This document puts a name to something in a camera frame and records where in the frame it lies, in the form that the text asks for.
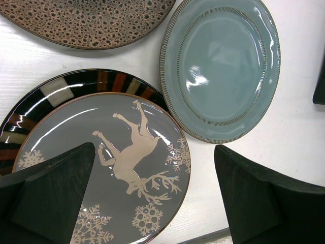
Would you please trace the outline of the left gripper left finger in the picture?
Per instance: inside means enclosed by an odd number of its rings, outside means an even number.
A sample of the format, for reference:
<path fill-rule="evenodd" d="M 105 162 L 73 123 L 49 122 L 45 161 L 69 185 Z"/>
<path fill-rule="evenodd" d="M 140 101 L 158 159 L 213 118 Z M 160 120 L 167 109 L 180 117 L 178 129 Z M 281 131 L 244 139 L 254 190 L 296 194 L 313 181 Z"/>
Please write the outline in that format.
<path fill-rule="evenodd" d="M 90 142 L 1 177 L 1 243 L 69 243 L 95 158 Z"/>

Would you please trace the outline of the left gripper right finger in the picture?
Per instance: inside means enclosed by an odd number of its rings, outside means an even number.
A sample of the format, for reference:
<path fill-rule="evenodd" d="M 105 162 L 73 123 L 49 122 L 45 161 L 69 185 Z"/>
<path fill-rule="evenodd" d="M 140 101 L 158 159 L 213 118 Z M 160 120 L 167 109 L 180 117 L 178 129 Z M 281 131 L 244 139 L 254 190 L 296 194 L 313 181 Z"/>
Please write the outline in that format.
<path fill-rule="evenodd" d="M 217 145 L 214 163 L 233 243 L 324 243 L 324 187 Z"/>

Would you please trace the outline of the brown speckled plate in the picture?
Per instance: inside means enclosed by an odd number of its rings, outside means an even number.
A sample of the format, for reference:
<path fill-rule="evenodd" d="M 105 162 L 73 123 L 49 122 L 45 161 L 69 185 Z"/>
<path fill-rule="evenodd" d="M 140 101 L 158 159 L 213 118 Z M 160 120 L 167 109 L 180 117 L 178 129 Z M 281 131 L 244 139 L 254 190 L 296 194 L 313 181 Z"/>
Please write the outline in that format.
<path fill-rule="evenodd" d="M 45 40 L 86 50 L 133 43 L 158 27 L 174 1 L 1 0 L 1 15 Z"/>

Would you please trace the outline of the blue-grey ceramic plate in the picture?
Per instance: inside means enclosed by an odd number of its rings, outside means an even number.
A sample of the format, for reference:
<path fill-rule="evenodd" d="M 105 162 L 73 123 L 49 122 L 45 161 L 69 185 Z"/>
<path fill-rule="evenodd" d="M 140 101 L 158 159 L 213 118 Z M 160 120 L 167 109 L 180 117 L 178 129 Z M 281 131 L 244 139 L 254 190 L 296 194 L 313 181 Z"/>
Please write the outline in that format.
<path fill-rule="evenodd" d="M 280 65 L 277 28 L 262 1 L 183 1 L 164 34 L 159 74 L 182 129 L 223 144 L 263 118 Z"/>

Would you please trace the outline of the black striped plate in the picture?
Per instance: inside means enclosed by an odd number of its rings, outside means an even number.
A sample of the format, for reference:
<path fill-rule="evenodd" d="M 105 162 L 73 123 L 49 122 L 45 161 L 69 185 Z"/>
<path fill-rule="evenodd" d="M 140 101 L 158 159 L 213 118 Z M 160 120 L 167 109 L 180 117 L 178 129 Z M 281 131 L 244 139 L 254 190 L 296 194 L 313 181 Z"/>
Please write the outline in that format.
<path fill-rule="evenodd" d="M 162 94 L 134 75 L 109 69 L 83 69 L 61 74 L 27 93 L 2 122 L 1 175 L 12 172 L 21 145 L 41 119 L 74 98 L 100 92 L 136 95 L 167 110 Z"/>

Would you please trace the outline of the grey reindeer plate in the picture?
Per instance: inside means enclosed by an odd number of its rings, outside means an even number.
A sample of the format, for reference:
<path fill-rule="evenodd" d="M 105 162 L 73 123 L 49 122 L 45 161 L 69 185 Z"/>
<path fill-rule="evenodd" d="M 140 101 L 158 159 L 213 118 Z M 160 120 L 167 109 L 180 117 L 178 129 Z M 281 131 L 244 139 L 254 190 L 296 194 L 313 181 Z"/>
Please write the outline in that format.
<path fill-rule="evenodd" d="M 190 152 L 173 118 L 158 105 L 118 92 L 75 98 L 46 115 L 22 144 L 20 171 L 80 144 L 95 158 L 71 243 L 148 243 L 185 197 Z"/>

